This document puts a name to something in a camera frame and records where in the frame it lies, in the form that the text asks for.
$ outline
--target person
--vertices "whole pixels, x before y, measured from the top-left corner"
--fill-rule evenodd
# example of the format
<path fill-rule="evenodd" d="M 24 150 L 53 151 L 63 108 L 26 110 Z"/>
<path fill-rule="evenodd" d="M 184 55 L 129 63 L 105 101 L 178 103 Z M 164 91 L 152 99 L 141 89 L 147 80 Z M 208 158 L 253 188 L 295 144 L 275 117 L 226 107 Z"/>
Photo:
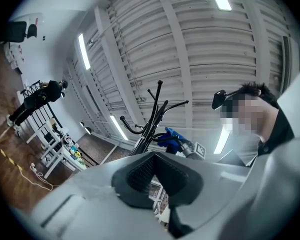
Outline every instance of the person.
<path fill-rule="evenodd" d="M 46 105 L 48 102 L 55 102 L 61 97 L 63 89 L 68 87 L 67 81 L 43 82 L 40 84 L 40 89 L 34 91 L 29 97 L 35 98 L 35 105 L 32 108 L 26 108 L 25 103 L 22 103 L 12 115 L 7 115 L 6 120 L 8 126 L 13 126 L 16 132 L 20 129 L 20 124 L 27 119 L 35 110 Z"/>
<path fill-rule="evenodd" d="M 270 154 L 279 145 L 294 138 L 290 124 L 276 97 L 264 84 L 245 83 L 221 106 L 221 120 L 233 133 L 250 131 L 260 138 L 257 156 Z"/>

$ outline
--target black metal rack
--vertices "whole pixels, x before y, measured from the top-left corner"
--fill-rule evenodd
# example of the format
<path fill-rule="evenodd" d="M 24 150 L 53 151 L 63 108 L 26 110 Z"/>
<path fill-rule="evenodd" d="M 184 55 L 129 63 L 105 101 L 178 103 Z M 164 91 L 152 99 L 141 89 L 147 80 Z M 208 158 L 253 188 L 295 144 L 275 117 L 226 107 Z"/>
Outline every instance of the black metal rack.
<path fill-rule="evenodd" d="M 176 108 L 178 106 L 187 104 L 187 103 L 189 103 L 189 101 L 186 100 L 184 102 L 180 102 L 178 104 L 175 104 L 175 105 L 172 105 L 172 106 L 166 108 L 167 105 L 168 105 L 168 102 L 169 102 L 168 100 L 166 100 L 163 103 L 163 105 L 159 108 L 158 99 L 159 99 L 162 84 L 163 84 L 163 81 L 159 80 L 155 96 L 153 95 L 151 90 L 148 89 L 148 93 L 154 99 L 154 105 L 153 105 L 150 120 L 145 124 L 145 126 L 140 126 L 140 125 L 137 125 L 137 124 L 135 125 L 136 128 L 141 128 L 142 129 L 141 131 L 132 130 L 131 127 L 129 126 L 129 124 L 127 123 L 127 121 L 125 120 L 125 117 L 123 115 L 120 116 L 120 120 L 123 122 L 125 127 L 131 133 L 141 134 L 141 137 L 139 138 L 139 140 L 136 142 L 133 149 L 131 150 L 130 156 L 134 156 L 134 155 L 146 152 L 147 148 L 149 147 L 149 145 L 152 141 L 153 142 L 166 142 L 166 141 L 172 141 L 172 140 L 176 141 L 176 140 L 178 140 L 177 135 L 174 135 L 174 136 L 169 137 L 169 138 L 158 139 L 158 137 L 163 136 L 166 133 L 155 134 L 155 132 L 156 132 L 156 129 L 157 129 L 160 121 L 162 120 L 162 118 L 164 117 L 166 112 L 168 112 L 169 110 L 171 110 L 173 108 Z"/>

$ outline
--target yellow black warning tape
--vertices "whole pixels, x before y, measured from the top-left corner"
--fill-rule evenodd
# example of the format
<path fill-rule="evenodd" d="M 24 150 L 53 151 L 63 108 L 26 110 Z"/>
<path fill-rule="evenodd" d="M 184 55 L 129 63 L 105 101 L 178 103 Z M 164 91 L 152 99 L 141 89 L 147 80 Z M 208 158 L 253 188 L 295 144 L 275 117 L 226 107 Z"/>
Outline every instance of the yellow black warning tape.
<path fill-rule="evenodd" d="M 21 171 L 23 170 L 23 169 L 21 168 L 20 165 L 16 164 L 9 156 L 7 156 L 7 155 L 5 154 L 5 152 L 4 152 L 1 148 L 0 148 L 0 153 L 1 153 L 5 158 L 7 158 L 11 164 L 13 164 L 14 166 L 18 167 L 19 170 L 21 170 Z"/>

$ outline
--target wooden floor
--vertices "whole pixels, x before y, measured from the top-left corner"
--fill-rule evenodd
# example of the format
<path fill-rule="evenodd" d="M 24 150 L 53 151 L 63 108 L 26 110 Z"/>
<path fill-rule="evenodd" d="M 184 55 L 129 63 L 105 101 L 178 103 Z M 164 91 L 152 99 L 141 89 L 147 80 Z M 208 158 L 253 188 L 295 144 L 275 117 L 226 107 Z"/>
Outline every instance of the wooden floor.
<path fill-rule="evenodd" d="M 30 144 L 26 141 L 33 133 L 32 129 L 22 126 L 21 138 L 14 135 L 14 129 L 9 128 L 6 115 L 12 114 L 17 108 L 17 91 L 23 89 L 21 75 L 10 68 L 6 61 L 3 48 L 0 46 L 0 148 L 23 168 L 23 174 L 33 183 L 50 188 L 49 185 L 39 181 L 30 170 L 34 163 L 37 171 L 43 174 L 48 170 L 39 157 L 43 153 L 40 142 L 34 138 Z M 52 171 L 48 182 L 54 185 L 62 184 L 70 175 L 71 170 L 62 163 Z M 9 205 L 17 207 L 24 212 L 30 212 L 36 203 L 49 193 L 37 185 L 32 185 L 20 174 L 19 169 L 11 164 L 0 153 L 0 189 L 2 195 Z"/>

